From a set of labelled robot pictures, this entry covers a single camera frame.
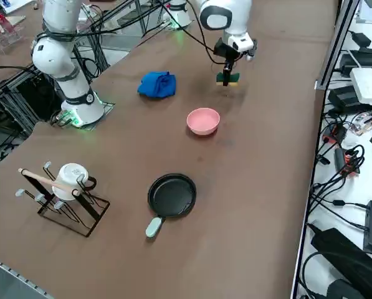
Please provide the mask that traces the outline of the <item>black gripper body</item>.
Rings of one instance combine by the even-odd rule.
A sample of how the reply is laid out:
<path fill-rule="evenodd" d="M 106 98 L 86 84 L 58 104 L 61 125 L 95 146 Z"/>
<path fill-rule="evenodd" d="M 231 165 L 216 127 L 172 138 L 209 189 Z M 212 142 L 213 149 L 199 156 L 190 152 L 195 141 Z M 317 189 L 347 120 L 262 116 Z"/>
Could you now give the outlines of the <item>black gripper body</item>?
<path fill-rule="evenodd" d="M 232 57 L 233 48 L 225 44 L 220 37 L 214 45 L 213 54 L 225 59 Z"/>

